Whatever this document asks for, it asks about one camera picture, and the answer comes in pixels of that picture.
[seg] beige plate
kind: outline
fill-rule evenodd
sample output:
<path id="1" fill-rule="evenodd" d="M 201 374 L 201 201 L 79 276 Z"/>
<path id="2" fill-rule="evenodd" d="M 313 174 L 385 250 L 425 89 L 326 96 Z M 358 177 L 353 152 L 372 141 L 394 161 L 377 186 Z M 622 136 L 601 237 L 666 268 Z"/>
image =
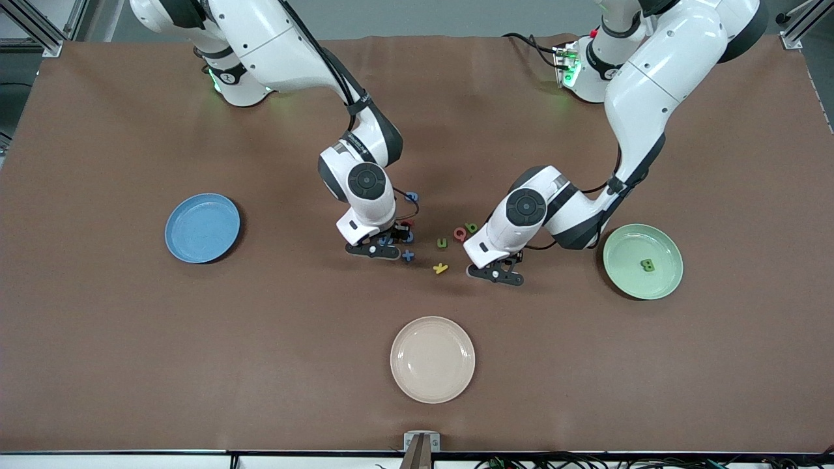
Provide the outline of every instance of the beige plate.
<path id="1" fill-rule="evenodd" d="M 466 389 L 475 373 L 475 348 L 452 320 L 419 318 L 394 339 L 391 373 L 399 388 L 415 401 L 451 401 Z"/>

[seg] gray floor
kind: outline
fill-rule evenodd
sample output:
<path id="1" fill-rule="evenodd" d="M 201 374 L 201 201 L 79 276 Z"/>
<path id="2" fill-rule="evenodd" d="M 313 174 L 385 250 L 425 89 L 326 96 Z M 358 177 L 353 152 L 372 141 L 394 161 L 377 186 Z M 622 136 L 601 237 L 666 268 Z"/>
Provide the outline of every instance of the gray floor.
<path id="1" fill-rule="evenodd" d="M 773 18 L 801 0 L 765 1 Z M 294 7 L 321 39 L 434 34 L 500 36 L 507 32 L 537 36 L 584 34 L 600 18 L 599 9 L 590 0 L 296 0 Z M 771 23 L 767 32 L 779 30 Z M 90 9 L 84 37 L 115 42 L 177 40 L 144 28 L 126 0 L 98 0 L 96 8 Z M 802 42 L 802 53 L 820 98 L 834 113 L 834 14 L 823 19 Z M 41 60 L 34 53 L 0 53 L 0 82 L 31 83 Z M 4 133 L 13 135 L 28 91 L 17 85 L 0 87 L 0 130 Z"/>

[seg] brown table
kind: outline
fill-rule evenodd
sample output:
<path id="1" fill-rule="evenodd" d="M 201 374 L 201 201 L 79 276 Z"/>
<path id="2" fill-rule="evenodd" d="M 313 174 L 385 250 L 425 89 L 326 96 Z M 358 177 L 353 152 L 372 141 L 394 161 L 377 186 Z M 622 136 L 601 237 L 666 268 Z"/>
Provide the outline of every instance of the brown table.
<path id="1" fill-rule="evenodd" d="M 382 449 L 415 428 L 448 450 L 831 442 L 834 139 L 799 53 L 765 37 L 672 116 L 610 226 L 681 247 L 681 287 L 641 302 L 598 251 L 529 253 L 512 289 L 435 246 L 532 165 L 604 180 L 601 106 L 508 39 L 329 47 L 404 135 L 389 174 L 420 193 L 412 265 L 344 252 L 346 206 L 315 170 L 347 120 L 332 93 L 232 108 L 184 43 L 68 43 L 44 62 L 0 174 L 0 449 Z M 163 226 L 204 191 L 233 198 L 245 232 L 227 259 L 186 265 Z M 388 367 L 422 315 L 458 321 L 477 353 L 466 392 L 437 406 Z"/>

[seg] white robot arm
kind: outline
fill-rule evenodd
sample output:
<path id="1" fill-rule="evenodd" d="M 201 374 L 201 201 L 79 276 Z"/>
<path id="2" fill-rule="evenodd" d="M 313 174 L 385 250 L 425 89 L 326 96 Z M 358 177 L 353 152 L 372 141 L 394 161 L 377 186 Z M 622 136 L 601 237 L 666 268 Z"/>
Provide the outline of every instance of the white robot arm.
<path id="1" fill-rule="evenodd" d="M 666 0 L 656 32 L 616 69 L 605 88 L 605 115 L 620 155 L 600 195 L 589 199 L 553 166 L 528 169 L 488 222 L 464 243 L 474 263 L 467 274 L 521 285 L 524 278 L 514 272 L 515 265 L 541 227 L 563 248 L 595 246 L 611 214 L 648 175 L 666 141 L 666 121 L 678 104 L 716 63 L 752 46 L 765 24 L 766 10 L 759 0 Z M 732 45 L 738 38 L 742 42 Z M 590 46 L 595 48 L 595 41 Z"/>
<path id="2" fill-rule="evenodd" d="M 350 205 L 336 226 L 350 254 L 399 258 L 395 246 L 373 241 L 408 236 L 408 227 L 396 223 L 394 188 L 383 170 L 399 159 L 402 137 L 285 0 L 130 0 L 130 5 L 154 32 L 190 40 L 232 105 L 257 104 L 273 90 L 326 87 L 337 93 L 350 125 L 319 156 L 328 190 Z"/>

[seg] blue plate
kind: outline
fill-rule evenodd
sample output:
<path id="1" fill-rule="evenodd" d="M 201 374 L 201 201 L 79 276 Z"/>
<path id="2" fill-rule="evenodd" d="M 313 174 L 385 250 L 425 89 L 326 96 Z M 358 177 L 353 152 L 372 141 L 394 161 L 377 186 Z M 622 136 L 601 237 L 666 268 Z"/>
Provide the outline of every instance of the blue plate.
<path id="1" fill-rule="evenodd" d="M 202 264 L 223 255 L 240 233 L 240 213 L 220 194 L 199 194 L 178 205 L 165 225 L 165 244 L 179 260 Z"/>

